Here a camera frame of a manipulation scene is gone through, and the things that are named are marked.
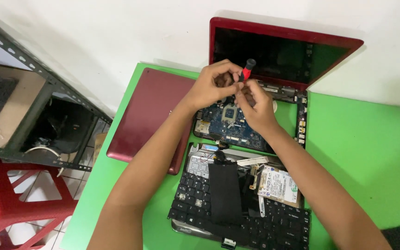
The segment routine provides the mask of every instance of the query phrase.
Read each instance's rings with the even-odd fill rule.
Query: red laptop lid
[[[229,59],[242,67],[253,58],[251,77],[305,90],[364,42],[318,32],[214,17],[209,64]]]
[[[121,117],[107,156],[130,162],[188,93],[195,80],[145,68]],[[192,122],[182,135],[168,173],[177,174],[188,143]]]

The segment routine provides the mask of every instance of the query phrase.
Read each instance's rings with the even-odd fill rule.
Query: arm
[[[100,213],[88,250],[142,249],[144,209],[168,171],[184,128],[197,110],[240,90],[243,83],[229,86],[229,73],[238,80],[241,71],[229,60],[203,68],[192,89],[119,177]],[[143,180],[147,180],[146,185],[142,185]]]
[[[391,249],[374,222],[343,186],[280,127],[272,98],[258,82],[247,82],[251,96],[238,92],[236,102],[248,124],[269,143],[313,212],[341,249]],[[251,107],[247,99],[255,101]]]

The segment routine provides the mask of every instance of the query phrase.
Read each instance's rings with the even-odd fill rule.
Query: hand
[[[248,101],[255,102],[254,107]],[[247,80],[245,89],[236,94],[236,103],[242,109],[248,125],[262,137],[266,138],[280,128],[274,116],[272,96],[259,86],[257,80]]]
[[[242,68],[228,59],[204,67],[197,81],[184,97],[184,105],[191,107],[192,111],[197,111],[236,94],[244,86],[242,82],[237,83],[241,72]],[[231,77],[236,83],[231,84]]]

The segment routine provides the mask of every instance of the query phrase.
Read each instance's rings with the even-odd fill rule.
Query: black keyboard
[[[310,210],[265,199],[265,217],[248,217],[240,226],[223,226],[211,223],[210,199],[209,180],[183,172],[168,219],[254,249],[308,249]]]

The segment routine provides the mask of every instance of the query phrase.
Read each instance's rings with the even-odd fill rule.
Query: laptop
[[[363,41],[353,38],[214,17],[210,21],[209,64],[227,58],[244,67],[247,59],[255,59],[257,64],[251,78],[258,79],[261,87],[271,94],[273,104],[277,105],[277,121],[305,148],[306,88],[362,44]],[[247,125],[243,113],[232,101],[201,109],[195,119],[192,132],[203,139],[203,144],[189,145],[180,183],[168,208],[167,219],[171,220],[172,229],[218,241],[218,245],[231,250],[236,246],[307,250],[312,211],[304,207],[299,190],[294,188],[300,197],[295,204],[287,199],[279,202],[259,196],[254,185],[252,188],[242,185],[246,181],[240,181],[241,173],[245,176],[248,169],[237,165],[243,222],[241,225],[213,223],[209,167],[216,165],[214,161],[220,155],[223,158],[224,153],[228,162],[235,162],[242,157],[249,158],[241,154],[241,148],[269,153],[272,159],[267,164],[282,170],[284,175],[288,173],[262,136]],[[234,152],[226,152],[229,147]],[[253,179],[255,183],[251,180],[250,183],[258,185],[255,175]]]
[[[188,93],[195,80],[145,68],[107,150],[107,156],[130,162]],[[180,139],[168,169],[176,175],[183,160],[192,122]]]

